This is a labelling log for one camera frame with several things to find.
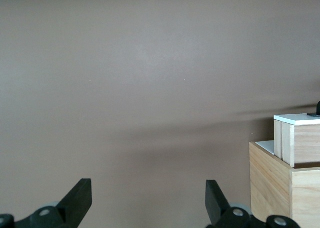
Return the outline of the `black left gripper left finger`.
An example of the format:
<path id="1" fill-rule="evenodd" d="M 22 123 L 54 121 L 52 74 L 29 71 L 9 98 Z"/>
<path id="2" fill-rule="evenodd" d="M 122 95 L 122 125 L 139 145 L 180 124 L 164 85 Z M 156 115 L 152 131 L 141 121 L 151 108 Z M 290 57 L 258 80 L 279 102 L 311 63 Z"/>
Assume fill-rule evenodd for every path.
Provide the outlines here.
<path id="1" fill-rule="evenodd" d="M 1 214 L 2 228 L 77 228 L 92 205 L 92 182 L 82 178 L 55 206 L 39 208 L 28 217 L 15 221 Z"/>

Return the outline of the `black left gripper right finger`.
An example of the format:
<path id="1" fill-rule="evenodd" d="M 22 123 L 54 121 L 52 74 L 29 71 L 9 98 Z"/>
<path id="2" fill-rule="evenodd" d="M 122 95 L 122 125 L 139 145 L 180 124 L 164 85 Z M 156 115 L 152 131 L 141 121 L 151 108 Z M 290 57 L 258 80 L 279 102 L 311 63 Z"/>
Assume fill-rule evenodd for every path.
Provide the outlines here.
<path id="1" fill-rule="evenodd" d="M 298 228 L 292 219 L 271 215 L 263 222 L 241 207 L 231 206 L 217 181 L 205 183 L 205 207 L 211 224 L 209 228 Z"/>

